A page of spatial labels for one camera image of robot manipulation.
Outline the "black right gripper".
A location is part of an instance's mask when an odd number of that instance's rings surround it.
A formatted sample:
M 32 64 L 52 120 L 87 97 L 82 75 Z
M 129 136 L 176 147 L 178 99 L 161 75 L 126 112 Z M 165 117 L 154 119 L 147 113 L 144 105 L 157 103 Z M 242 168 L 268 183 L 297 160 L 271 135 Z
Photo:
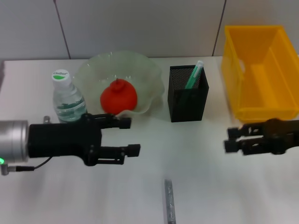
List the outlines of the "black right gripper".
M 241 137 L 251 138 L 238 140 Z M 228 138 L 224 141 L 225 153 L 267 154 L 270 148 L 272 154 L 284 154 L 290 148 L 299 147 L 299 120 L 270 119 L 231 127 Z

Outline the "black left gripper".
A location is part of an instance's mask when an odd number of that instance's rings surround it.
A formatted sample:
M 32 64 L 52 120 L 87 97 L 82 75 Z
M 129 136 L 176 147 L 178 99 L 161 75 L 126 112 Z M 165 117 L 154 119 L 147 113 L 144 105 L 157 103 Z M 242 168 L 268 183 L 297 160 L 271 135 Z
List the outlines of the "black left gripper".
M 101 129 L 129 129 L 131 118 L 112 114 L 85 114 L 71 123 L 31 124 L 28 133 L 29 158 L 76 156 L 87 166 L 123 165 L 125 157 L 138 157 L 140 144 L 100 147 Z

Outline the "red-orange fruit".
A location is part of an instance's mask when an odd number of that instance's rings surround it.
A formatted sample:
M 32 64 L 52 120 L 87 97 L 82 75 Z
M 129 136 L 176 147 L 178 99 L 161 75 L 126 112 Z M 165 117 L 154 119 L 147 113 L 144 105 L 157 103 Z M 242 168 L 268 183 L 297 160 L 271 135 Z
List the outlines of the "red-orange fruit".
M 114 80 L 101 94 L 101 107 L 106 113 L 117 115 L 125 110 L 133 110 L 137 105 L 137 92 L 124 79 Z

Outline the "clear green-label water bottle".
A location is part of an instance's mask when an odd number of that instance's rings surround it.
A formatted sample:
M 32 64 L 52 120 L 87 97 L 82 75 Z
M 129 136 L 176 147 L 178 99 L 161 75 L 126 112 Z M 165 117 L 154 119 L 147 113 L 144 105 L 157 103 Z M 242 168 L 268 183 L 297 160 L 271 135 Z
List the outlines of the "clear green-label water bottle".
M 77 121 L 87 113 L 85 99 L 79 89 L 72 83 L 67 70 L 58 69 L 52 73 L 53 106 L 61 123 Z

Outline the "green pen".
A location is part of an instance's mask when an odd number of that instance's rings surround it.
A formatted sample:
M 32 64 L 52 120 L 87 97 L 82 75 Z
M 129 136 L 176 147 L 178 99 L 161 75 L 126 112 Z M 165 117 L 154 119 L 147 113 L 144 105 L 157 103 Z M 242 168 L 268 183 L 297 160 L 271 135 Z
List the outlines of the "green pen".
M 185 105 L 185 103 L 188 99 L 188 96 L 189 96 L 189 90 L 192 89 L 193 86 L 195 85 L 195 83 L 197 82 L 198 78 L 200 77 L 203 67 L 204 67 L 204 63 L 201 60 L 198 60 L 186 85 L 185 85 L 184 92 L 180 99 L 181 106 Z

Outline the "grey glitter pen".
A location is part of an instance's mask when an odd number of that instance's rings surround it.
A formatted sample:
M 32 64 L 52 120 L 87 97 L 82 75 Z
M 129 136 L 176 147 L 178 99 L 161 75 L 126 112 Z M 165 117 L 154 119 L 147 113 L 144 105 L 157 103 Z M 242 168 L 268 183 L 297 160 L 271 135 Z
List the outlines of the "grey glitter pen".
M 173 194 L 173 185 L 171 179 L 164 180 L 164 189 L 165 189 L 167 224 L 176 224 L 174 194 Z

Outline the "black mesh pen holder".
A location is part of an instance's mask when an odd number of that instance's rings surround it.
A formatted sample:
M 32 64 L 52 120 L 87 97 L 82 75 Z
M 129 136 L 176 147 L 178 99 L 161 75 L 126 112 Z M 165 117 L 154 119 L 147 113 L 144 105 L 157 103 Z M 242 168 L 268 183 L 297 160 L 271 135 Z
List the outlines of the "black mesh pen holder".
M 194 65 L 171 66 L 168 86 L 168 106 L 171 122 L 201 121 L 209 91 L 205 71 L 191 89 L 185 85 Z

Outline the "green glass fruit bowl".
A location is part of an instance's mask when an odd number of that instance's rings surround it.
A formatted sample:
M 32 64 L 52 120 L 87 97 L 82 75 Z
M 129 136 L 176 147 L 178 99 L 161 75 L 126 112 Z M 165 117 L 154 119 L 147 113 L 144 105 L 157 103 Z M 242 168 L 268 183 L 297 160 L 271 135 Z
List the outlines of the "green glass fruit bowl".
M 136 107 L 116 114 L 117 117 L 147 112 L 165 90 L 162 70 L 148 57 L 131 51 L 108 52 L 90 58 L 73 75 L 72 82 L 82 93 L 87 111 L 100 114 L 104 113 L 100 95 L 116 79 L 131 83 L 137 93 Z

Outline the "yellow plastic bin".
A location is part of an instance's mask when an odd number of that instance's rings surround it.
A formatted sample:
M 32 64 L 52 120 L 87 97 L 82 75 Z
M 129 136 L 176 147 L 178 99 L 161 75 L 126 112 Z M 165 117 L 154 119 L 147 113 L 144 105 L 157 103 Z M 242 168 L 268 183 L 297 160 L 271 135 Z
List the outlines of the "yellow plastic bin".
M 243 123 L 299 116 L 299 56 L 282 26 L 226 26 L 221 71 Z

